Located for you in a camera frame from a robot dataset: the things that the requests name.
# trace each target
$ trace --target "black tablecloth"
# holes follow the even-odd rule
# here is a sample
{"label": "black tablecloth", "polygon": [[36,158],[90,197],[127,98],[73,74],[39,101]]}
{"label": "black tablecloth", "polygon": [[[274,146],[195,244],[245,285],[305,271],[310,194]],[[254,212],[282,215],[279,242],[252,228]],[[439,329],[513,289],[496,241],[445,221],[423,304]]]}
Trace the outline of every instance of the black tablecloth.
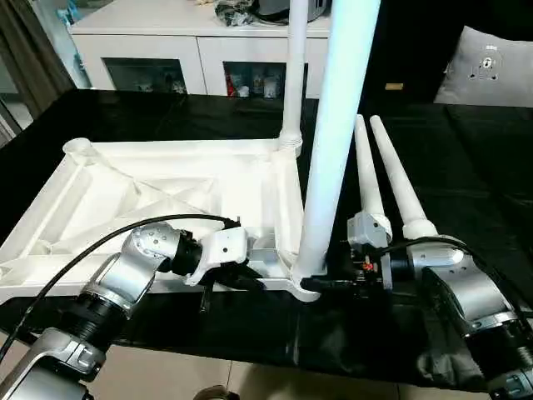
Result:
{"label": "black tablecloth", "polygon": [[[302,114],[298,159],[305,196],[317,102]],[[533,300],[533,111],[442,105],[365,109],[380,113],[428,218],[440,233],[467,242]],[[0,150],[3,241],[62,159],[72,138],[94,142],[273,138],[281,128],[275,100],[73,91]],[[375,152],[386,213],[401,220]],[[346,261],[346,220],[360,210],[355,152],[346,167],[328,261]],[[199,314],[200,293],[150,295],[119,344],[419,385],[482,390],[480,373],[458,337],[436,320],[409,285],[391,302],[322,296],[302,304],[284,292],[213,294]],[[53,325],[68,297],[50,297],[29,323]],[[10,330],[26,298],[0,307]]]}

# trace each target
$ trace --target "cable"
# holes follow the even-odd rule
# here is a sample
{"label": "cable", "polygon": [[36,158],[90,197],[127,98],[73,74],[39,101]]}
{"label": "cable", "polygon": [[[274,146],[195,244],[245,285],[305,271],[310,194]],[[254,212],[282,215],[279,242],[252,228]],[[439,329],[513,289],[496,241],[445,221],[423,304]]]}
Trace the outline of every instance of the cable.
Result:
{"label": "cable", "polygon": [[127,231],[131,231],[132,229],[142,227],[144,225],[147,225],[148,223],[160,223],[163,221],[171,221],[171,220],[177,220],[177,219],[208,219],[211,221],[220,221],[224,223],[224,228],[235,228],[240,226],[239,222],[235,222],[229,218],[224,217],[218,217],[215,215],[205,215],[205,214],[171,214],[171,215],[163,215],[160,217],[153,217],[153,218],[147,218],[143,219],[142,221],[131,223],[129,225],[126,225],[125,227],[121,227],[117,229],[116,231],[113,231],[109,233],[108,235],[102,237],[101,239],[97,240],[92,246],[89,246],[85,250],[83,250],[81,253],[79,253],[75,258],[72,259],[71,262],[69,262],[65,267],[63,267],[44,287],[41,289],[41,292],[38,293],[38,295],[33,299],[33,301],[30,303],[30,305],[26,308],[26,311],[22,315],[21,320],[17,324],[17,326],[13,329],[11,334],[7,337],[6,341],[2,345],[2,348],[0,348],[0,364],[2,364],[3,359],[6,357],[7,352],[9,351],[9,348],[12,346],[13,342],[15,342],[15,339],[17,338],[18,331],[24,325],[26,322],[28,316],[33,311],[35,306],[47,295],[48,292],[50,292],[50,289],[53,288],[53,286],[66,274],[68,271],[73,269],[79,262],[81,262],[86,256],[88,256],[90,253],[92,253],[94,250],[102,246],[104,243],[108,242],[109,240],[113,239],[114,237],[117,237],[118,235],[121,235]]}
{"label": "cable", "polygon": [[413,246],[415,244],[421,244],[421,243],[450,244],[452,246],[455,246],[456,248],[459,248],[463,252],[470,254],[474,262],[476,263],[476,266],[479,267],[479,269],[483,271],[484,273],[486,273],[490,278],[492,278],[495,285],[506,295],[507,300],[509,301],[511,306],[515,309],[515,313],[517,314],[521,322],[525,326],[529,326],[529,323],[527,322],[527,319],[521,310],[520,301],[513,294],[513,293],[518,293],[518,295],[521,297],[523,302],[525,302],[528,307],[531,307],[531,305],[527,303],[526,297],[522,294],[521,290],[512,281],[505,278],[495,267],[491,266],[487,261],[485,261],[478,252],[476,252],[475,250],[472,250],[472,248],[470,248],[468,245],[466,245],[460,240],[454,239],[453,237],[438,237],[438,236],[419,237],[417,239],[408,240],[405,242],[399,242],[398,244],[394,244],[388,247],[379,248],[376,250],[376,252],[373,253],[373,255],[380,258],[381,256],[387,253],[392,253],[392,252],[395,252],[396,250],[403,250],[405,248],[408,248],[409,246]]}

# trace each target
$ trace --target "white cylindrical rod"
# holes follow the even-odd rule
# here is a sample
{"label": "white cylindrical rod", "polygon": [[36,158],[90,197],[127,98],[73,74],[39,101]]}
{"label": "white cylindrical rod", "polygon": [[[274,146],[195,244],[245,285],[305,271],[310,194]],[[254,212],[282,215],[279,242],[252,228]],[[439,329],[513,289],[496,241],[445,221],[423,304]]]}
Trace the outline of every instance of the white cylindrical rod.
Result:
{"label": "white cylindrical rod", "polygon": [[371,214],[385,229],[389,241],[392,240],[391,222],[385,216],[383,202],[381,202],[380,187],[377,183],[376,170],[368,134],[366,133],[365,118],[357,116],[354,138],[356,140],[357,176],[359,177],[359,193],[361,194],[361,208]]}
{"label": "white cylindrical rod", "polygon": [[365,81],[380,0],[335,0],[316,118],[300,252],[293,278],[326,273],[324,258]]}
{"label": "white cylindrical rod", "polygon": [[418,200],[415,189],[407,177],[405,169],[401,165],[400,158],[396,153],[391,139],[385,130],[385,126],[377,115],[370,118],[372,131],[376,138],[380,155],[385,164],[386,174],[391,182],[394,198],[400,209],[403,221],[403,236],[406,239],[416,239],[423,236],[435,236],[435,225],[426,218],[424,209]]}
{"label": "white cylindrical rod", "polygon": [[301,97],[306,63],[306,34],[309,0],[291,0],[289,8],[289,53],[286,62],[285,100],[280,148],[301,151]]}

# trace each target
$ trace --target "gray pillow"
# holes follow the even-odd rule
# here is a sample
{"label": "gray pillow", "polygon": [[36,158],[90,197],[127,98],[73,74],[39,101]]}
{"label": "gray pillow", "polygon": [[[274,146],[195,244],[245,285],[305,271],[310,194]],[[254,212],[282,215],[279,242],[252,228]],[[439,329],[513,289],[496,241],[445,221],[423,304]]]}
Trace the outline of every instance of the gray pillow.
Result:
{"label": "gray pillow", "polygon": [[533,107],[533,42],[465,27],[435,103]]}

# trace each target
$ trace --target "tiled floor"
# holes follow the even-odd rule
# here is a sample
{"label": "tiled floor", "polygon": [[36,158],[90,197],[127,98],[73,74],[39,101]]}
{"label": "tiled floor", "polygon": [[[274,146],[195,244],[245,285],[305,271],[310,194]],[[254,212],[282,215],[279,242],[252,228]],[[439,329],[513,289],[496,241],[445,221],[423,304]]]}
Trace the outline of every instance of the tiled floor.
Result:
{"label": "tiled floor", "polygon": [[[0,334],[0,343],[5,336]],[[17,344],[0,368],[0,381],[24,354]],[[227,385],[242,400],[486,400],[482,393],[453,392],[297,369],[266,367],[168,352],[112,347],[91,394],[98,400],[192,400],[202,388]]]}

